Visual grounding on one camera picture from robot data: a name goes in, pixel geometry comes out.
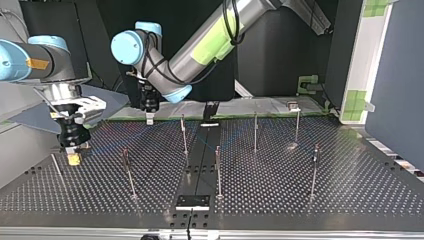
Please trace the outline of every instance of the black bracket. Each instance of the black bracket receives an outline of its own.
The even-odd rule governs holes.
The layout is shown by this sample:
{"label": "black bracket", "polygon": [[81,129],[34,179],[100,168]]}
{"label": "black bracket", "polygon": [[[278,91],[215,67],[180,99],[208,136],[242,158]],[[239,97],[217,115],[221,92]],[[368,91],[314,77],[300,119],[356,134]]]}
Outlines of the black bracket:
{"label": "black bracket", "polygon": [[209,211],[209,195],[181,195],[177,200],[177,211]]}

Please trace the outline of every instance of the perforated metal table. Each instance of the perforated metal table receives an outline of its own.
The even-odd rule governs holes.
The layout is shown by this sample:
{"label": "perforated metal table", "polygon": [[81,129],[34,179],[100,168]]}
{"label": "perforated metal table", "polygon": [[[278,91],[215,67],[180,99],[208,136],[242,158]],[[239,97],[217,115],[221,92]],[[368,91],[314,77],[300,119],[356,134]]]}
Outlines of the perforated metal table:
{"label": "perforated metal table", "polygon": [[[183,238],[187,230],[221,239],[424,238],[422,182],[337,119],[302,118],[296,148],[294,118],[259,119],[257,153],[253,119],[220,123],[208,129],[186,122],[188,159],[179,121],[103,123],[81,166],[68,167],[57,154],[65,185],[48,158],[0,190],[0,236],[15,231],[68,236],[78,229],[80,235],[94,231],[122,238],[146,232]],[[311,198],[317,143],[321,161]],[[223,199],[215,197],[216,146]],[[122,167],[124,147],[137,200],[131,199]],[[177,211],[180,195],[210,196],[209,211]],[[109,229],[109,235],[99,229]]]}

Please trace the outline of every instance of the vertical metal rod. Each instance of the vertical metal rod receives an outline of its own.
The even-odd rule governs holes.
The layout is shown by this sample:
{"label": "vertical metal rod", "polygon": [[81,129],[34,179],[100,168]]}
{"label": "vertical metal rod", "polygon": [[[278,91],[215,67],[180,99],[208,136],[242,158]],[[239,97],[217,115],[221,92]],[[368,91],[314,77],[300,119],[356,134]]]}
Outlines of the vertical metal rod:
{"label": "vertical metal rod", "polygon": [[311,187],[311,199],[315,197],[315,182],[317,177],[317,165],[314,163],[314,176],[312,178],[312,187]]}
{"label": "vertical metal rod", "polygon": [[300,110],[297,112],[297,121],[296,121],[296,137],[295,142],[297,143],[298,136],[299,136],[299,123],[300,123]]}
{"label": "vertical metal rod", "polygon": [[255,153],[258,151],[258,114],[255,112]]}
{"label": "vertical metal rod", "polygon": [[320,148],[318,144],[315,145],[313,162],[314,162],[314,175],[312,178],[311,200],[315,197],[315,184],[316,184],[316,177],[317,177],[317,171],[318,171],[318,164],[320,162]]}
{"label": "vertical metal rod", "polygon": [[133,193],[132,198],[133,199],[137,199],[137,193],[135,192],[135,186],[134,186],[134,181],[133,181],[133,177],[131,174],[131,163],[130,163],[130,157],[129,157],[129,150],[128,148],[124,148],[124,152],[122,154],[123,157],[123,165],[124,165],[124,170],[127,172],[128,174],[128,179],[130,181],[130,185],[131,185],[131,191]]}
{"label": "vertical metal rod", "polygon": [[63,179],[63,174],[62,174],[62,171],[60,170],[59,164],[57,163],[56,157],[54,156],[54,154],[51,154],[50,156],[53,159],[54,166],[56,167],[57,173],[59,174],[60,179],[62,180],[62,184],[66,188],[65,179]]}
{"label": "vertical metal rod", "polygon": [[186,137],[186,129],[185,129],[185,121],[184,121],[184,114],[181,117],[181,131],[183,132],[183,139],[184,139],[184,154],[188,156],[188,149],[187,149],[187,137]]}
{"label": "vertical metal rod", "polygon": [[221,153],[220,153],[219,146],[216,147],[215,155],[216,155],[215,167],[218,171],[218,198],[222,199],[224,196],[222,195],[222,189],[221,189]]}
{"label": "vertical metal rod", "polygon": [[133,198],[138,198],[137,193],[135,192],[134,182],[131,174],[131,170],[128,170],[128,178],[130,179],[131,189],[133,192]]}

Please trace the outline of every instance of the black backdrop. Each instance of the black backdrop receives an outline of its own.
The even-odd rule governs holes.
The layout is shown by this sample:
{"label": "black backdrop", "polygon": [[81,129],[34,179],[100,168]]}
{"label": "black backdrop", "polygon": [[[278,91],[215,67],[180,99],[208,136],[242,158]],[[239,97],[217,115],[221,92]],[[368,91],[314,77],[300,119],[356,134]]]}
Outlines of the black backdrop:
{"label": "black backdrop", "polygon": [[[62,0],[21,2],[21,5],[31,35],[65,37],[79,76],[86,76],[87,59],[95,70],[92,85],[112,88],[122,76],[125,88],[118,90],[127,92],[132,106],[137,107],[140,99],[137,83],[125,75],[130,68],[114,60],[111,38],[134,29],[136,21],[158,22],[163,26],[163,54],[170,59],[221,2]],[[317,3],[334,24],[338,0],[317,0]],[[189,98],[228,101],[235,95],[233,79],[240,80],[255,96],[294,96],[299,76],[318,74],[321,82],[326,80],[331,43],[332,35],[316,36],[290,9],[268,12],[249,30],[245,42],[206,81],[194,86]]]}

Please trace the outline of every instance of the white wall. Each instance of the white wall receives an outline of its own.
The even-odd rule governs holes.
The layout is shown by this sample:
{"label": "white wall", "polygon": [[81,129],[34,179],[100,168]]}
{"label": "white wall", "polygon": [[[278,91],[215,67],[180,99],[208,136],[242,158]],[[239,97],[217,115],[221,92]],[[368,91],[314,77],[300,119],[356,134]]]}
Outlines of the white wall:
{"label": "white wall", "polygon": [[[0,8],[7,8],[22,16],[18,0],[0,0]],[[25,36],[21,24],[14,18],[9,19],[19,28],[21,36]],[[0,38],[19,41],[2,17]],[[0,123],[40,102],[31,87],[0,83]],[[0,124],[0,188],[48,157],[55,145],[58,142],[54,134],[17,124]]]}
{"label": "white wall", "polygon": [[[1,0],[0,8],[9,9],[23,18],[18,0]],[[19,21],[10,14],[6,14],[6,17],[17,28],[19,34],[25,36],[25,31]],[[3,17],[0,17],[0,39],[14,42],[21,41]],[[0,122],[40,102],[40,98],[32,91],[31,87],[0,83]]]}
{"label": "white wall", "polygon": [[[346,83],[342,113],[349,90],[366,91],[365,101],[370,102],[371,100],[391,11],[392,5],[390,4],[386,8],[384,16],[365,18],[361,15]],[[343,116],[340,120],[343,124],[365,124],[367,116],[368,112],[364,111],[359,122],[344,121]]]}

